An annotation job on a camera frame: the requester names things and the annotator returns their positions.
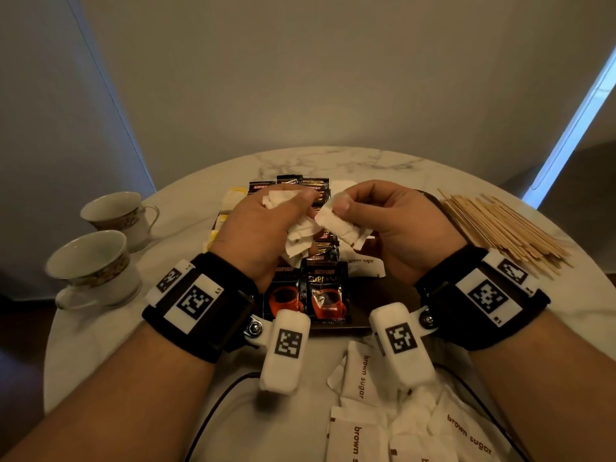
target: red cup image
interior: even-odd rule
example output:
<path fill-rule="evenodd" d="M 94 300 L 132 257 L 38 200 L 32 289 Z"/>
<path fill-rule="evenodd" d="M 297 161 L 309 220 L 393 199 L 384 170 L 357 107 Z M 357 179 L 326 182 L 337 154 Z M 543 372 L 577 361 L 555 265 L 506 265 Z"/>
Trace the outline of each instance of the red cup image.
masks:
<path fill-rule="evenodd" d="M 304 304 L 299 301 L 299 292 L 293 285 L 274 289 L 269 295 L 268 302 L 274 318 L 280 310 L 304 312 Z"/>
<path fill-rule="evenodd" d="M 344 319 L 346 306 L 336 288 L 312 291 L 312 307 L 319 319 Z"/>

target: wire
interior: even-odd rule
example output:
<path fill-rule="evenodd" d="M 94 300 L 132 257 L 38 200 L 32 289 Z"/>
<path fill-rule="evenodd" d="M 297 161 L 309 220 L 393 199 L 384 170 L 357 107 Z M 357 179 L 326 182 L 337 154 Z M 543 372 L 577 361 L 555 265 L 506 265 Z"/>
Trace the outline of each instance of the wire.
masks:
<path fill-rule="evenodd" d="M 492 423 L 494 423 L 494 425 L 498 428 L 498 430 L 503 434 L 504 438 L 509 442 L 509 444 L 511 444 L 511 447 L 513 449 L 515 449 L 516 452 L 520 455 L 522 460 L 524 462 L 530 462 L 530 459 L 528 457 L 526 457 L 524 452 L 522 452 L 522 450 L 518 447 L 518 445 L 513 441 L 513 438 L 509 435 L 507 430 L 505 430 L 505 428 L 498 422 L 498 420 L 494 417 L 494 415 L 492 415 L 492 413 L 488 410 L 486 405 L 483 402 L 481 402 L 481 399 L 477 396 L 477 394 L 475 394 L 473 389 L 471 389 L 471 387 L 468 384 L 466 384 L 466 382 L 462 378 L 460 378 L 455 372 L 451 371 L 451 369 L 448 368 L 447 366 L 442 365 L 440 363 L 433 363 L 433 365 L 434 365 L 435 368 L 440 368 L 441 370 L 445 370 L 452 377 L 454 377 L 456 379 L 456 381 L 458 381 L 460 384 L 462 384 L 462 386 L 464 386 L 464 388 L 468 391 L 468 393 L 470 395 L 472 395 L 473 398 L 477 401 L 479 406 L 483 409 L 485 414 L 490 418 Z"/>
<path fill-rule="evenodd" d="M 233 390 L 233 388 L 235 386 L 237 386 L 238 384 L 240 384 L 242 381 L 249 380 L 251 378 L 259 379 L 260 377 L 261 377 L 261 373 L 260 372 L 249 372 L 247 374 L 244 374 L 243 376 L 240 376 L 239 378 L 237 378 L 227 388 L 227 390 L 222 393 L 222 395 L 218 398 L 218 400 L 216 401 L 216 403 L 212 407 L 212 410 L 210 410 L 210 413 L 208 413 L 207 417 L 205 417 L 205 420 L 203 420 L 203 423 L 201 424 L 201 427 L 199 428 L 199 431 L 196 432 L 196 436 L 195 436 L 192 444 L 190 445 L 190 449 L 188 451 L 188 454 L 186 454 L 186 457 L 184 458 L 184 462 L 189 462 L 190 457 L 192 456 L 192 453 L 195 451 L 196 444 L 199 442 L 199 438 L 201 437 L 201 435 L 203 434 L 203 431 L 205 430 L 205 427 L 208 425 L 208 423 L 210 422 L 210 420 L 214 416 L 214 412 L 216 412 L 216 409 L 218 409 L 218 406 L 222 403 L 222 401 L 225 399 L 225 397 L 227 397 L 228 393 L 231 392 Z"/>

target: metal bolt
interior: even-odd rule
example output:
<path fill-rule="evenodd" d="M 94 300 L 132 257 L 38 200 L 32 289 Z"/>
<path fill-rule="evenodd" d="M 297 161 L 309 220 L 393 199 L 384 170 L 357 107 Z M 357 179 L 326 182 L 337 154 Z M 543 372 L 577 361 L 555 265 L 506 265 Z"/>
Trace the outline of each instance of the metal bolt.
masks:
<path fill-rule="evenodd" d="M 425 310 L 420 314 L 420 325 L 424 329 L 434 329 L 436 324 L 434 324 L 434 318 L 430 314 L 430 310 Z"/>
<path fill-rule="evenodd" d="M 261 324 L 260 322 L 256 320 L 253 320 L 246 328 L 245 334 L 252 339 L 256 339 L 257 337 L 261 335 L 262 332 L 263 332 L 263 324 Z"/>

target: pile of wooden stirrers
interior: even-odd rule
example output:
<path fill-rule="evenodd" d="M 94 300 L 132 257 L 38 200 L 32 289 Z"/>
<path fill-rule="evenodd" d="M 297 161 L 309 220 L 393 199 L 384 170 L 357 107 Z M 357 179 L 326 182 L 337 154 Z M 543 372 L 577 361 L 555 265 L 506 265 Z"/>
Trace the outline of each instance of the pile of wooden stirrers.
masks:
<path fill-rule="evenodd" d="M 570 254 L 558 240 L 496 197 L 482 194 L 483 199 L 472 200 L 441 194 L 443 206 L 474 245 L 497 248 L 535 277 L 535 270 L 551 277 L 550 272 L 560 275 L 563 263 L 571 266 L 566 260 Z"/>

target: white marble table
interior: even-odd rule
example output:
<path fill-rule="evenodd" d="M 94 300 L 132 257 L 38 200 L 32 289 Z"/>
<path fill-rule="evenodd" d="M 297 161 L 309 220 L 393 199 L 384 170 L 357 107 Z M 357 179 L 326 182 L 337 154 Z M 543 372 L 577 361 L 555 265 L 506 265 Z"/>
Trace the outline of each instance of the white marble table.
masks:
<path fill-rule="evenodd" d="M 59 311 L 49 334 L 44 368 L 44 408 L 49 412 L 123 342 L 141 320 L 143 293 L 180 258 L 191 259 L 231 186 L 278 174 L 304 174 L 361 182 L 390 180 L 438 195 L 497 196 L 548 233 L 567 241 L 571 263 L 562 275 L 544 281 L 554 310 L 572 329 L 616 359 L 616 289 L 599 267 L 565 233 L 534 209 L 483 180 L 413 156 L 363 148 L 312 147 L 268 151 L 200 170 L 148 198 L 161 209 L 155 242 L 133 255 L 143 276 L 142 293 L 129 305 L 99 316 Z M 193 460 L 322 461 L 329 409 L 338 405 L 327 388 L 328 374 L 343 356 L 349 338 L 312 339 L 299 391 L 266 397 L 256 380 L 243 382 L 227 397 L 201 437 Z M 237 376 L 260 369 L 262 355 L 245 347 L 221 359 L 204 403 L 205 413 Z"/>

